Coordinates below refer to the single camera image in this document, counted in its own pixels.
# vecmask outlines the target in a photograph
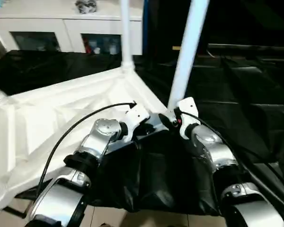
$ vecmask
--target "black cloth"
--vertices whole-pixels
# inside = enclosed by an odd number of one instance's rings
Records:
[[[112,69],[120,62],[120,56],[11,51],[0,60],[0,88],[13,95]],[[135,64],[138,75],[167,105],[176,61],[154,64],[135,57]],[[284,62],[197,58],[186,96],[195,99],[202,119],[263,159],[246,154],[252,162],[278,161],[284,175]],[[163,131],[138,147],[105,156],[90,204],[220,214],[211,177],[202,165],[196,169],[193,152],[178,136]]]

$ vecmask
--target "white bracket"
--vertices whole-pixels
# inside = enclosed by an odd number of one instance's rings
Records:
[[[133,137],[133,131],[140,125],[141,122],[150,118],[150,114],[145,109],[145,107],[141,104],[135,105],[132,109],[130,109],[125,117],[121,120],[124,122],[128,128],[128,133],[123,137],[123,142],[127,143],[131,141]]]
[[[186,112],[197,117],[199,116],[198,109],[192,97],[188,97],[179,101],[177,103],[177,106],[179,107],[181,112]],[[200,122],[195,118],[192,118],[191,116],[188,116],[186,114],[181,114],[181,120],[182,120],[182,125],[180,128],[180,135],[183,139],[188,140],[189,138],[185,135],[186,128],[194,123],[200,124]]]

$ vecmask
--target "floor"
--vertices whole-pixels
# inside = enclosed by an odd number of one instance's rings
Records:
[[[14,199],[11,207],[24,211],[29,201]],[[0,227],[24,227],[26,220],[4,211],[0,212]],[[107,223],[112,227],[226,227],[224,218],[194,216],[152,210],[128,213],[125,210],[88,206],[80,227],[99,227]]]

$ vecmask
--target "cabinet glass door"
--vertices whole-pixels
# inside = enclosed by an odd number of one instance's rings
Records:
[[[86,53],[119,54],[121,53],[120,35],[81,34]]]
[[[54,32],[10,32],[20,50],[61,51]]]

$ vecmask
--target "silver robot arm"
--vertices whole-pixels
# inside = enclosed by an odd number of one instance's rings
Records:
[[[26,227],[78,227],[87,206],[88,189],[108,145],[128,143],[134,129],[149,117],[142,105],[136,105],[120,122],[96,120],[74,154],[65,158],[66,166],[35,201]]]
[[[198,114],[192,98],[180,101],[178,112]],[[195,147],[203,147],[203,156],[210,163],[216,195],[227,225],[284,227],[283,218],[256,185],[242,181],[244,177],[241,177],[239,164],[219,135],[200,125],[198,120],[189,119],[187,114],[178,115],[179,119],[182,121],[182,138],[190,139]]]

